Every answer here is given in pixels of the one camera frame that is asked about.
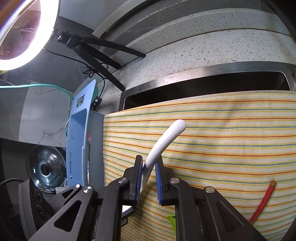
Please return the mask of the green plastic spoon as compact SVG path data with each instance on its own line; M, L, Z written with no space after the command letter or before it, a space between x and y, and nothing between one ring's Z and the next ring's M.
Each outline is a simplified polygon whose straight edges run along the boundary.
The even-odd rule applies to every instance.
M176 217L174 215L169 215L168 216L168 221L170 222L172 228L173 228L173 231L174 231L174 234L176 234Z

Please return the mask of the white ceramic spoon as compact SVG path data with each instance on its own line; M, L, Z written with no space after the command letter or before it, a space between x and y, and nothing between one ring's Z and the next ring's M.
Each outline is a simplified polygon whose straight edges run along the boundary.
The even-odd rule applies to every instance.
M137 189L139 189L137 198L140 197L142 191L145 189L148 179L151 175L152 169L164 152L164 150L186 129L186 122L184 120L174 121L166 131L161 135L161 137L154 144L150 150L145 163L142 165L142 179L140 184L138 184Z

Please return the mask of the blue plastic utensil basket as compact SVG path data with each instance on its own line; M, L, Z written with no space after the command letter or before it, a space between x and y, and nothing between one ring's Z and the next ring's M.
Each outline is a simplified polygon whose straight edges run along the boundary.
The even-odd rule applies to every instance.
M71 104L66 142L66 174L68 185L104 186L103 121L95 107L96 80L92 80L74 97ZM87 184L88 133L92 134L90 152L90 184Z

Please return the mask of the steel pot lid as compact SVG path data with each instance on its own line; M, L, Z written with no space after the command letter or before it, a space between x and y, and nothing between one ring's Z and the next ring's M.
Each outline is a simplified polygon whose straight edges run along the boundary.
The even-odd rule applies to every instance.
M36 145L27 153L26 171L38 189L53 194L65 184L66 161L57 148Z

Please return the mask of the striped yellow cloth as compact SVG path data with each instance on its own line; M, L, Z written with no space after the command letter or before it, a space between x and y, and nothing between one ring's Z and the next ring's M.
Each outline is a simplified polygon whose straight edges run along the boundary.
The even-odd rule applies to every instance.
M295 92L247 91L190 97L111 113L103 124L105 182L146 158L165 130L185 131L163 152L191 186L213 186L251 218L271 180L275 190L254 227L281 240L295 219Z

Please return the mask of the black tripod stand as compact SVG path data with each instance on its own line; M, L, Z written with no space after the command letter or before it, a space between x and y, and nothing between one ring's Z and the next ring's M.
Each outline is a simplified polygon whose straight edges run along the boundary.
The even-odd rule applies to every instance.
M98 39L95 37L80 37L79 35L70 34L67 32L61 32L57 38L57 42L65 45L69 49L72 49L82 60L90 65L90 67L92 67L96 72L102 74L120 91L125 91L125 87L105 67L103 67L102 62L115 68L116 70L119 70L121 68L121 65L109 58L107 55L100 52L99 50L95 49L93 46L97 45L100 47L122 51L134 56L142 58L145 57L144 53L130 49L120 44Z

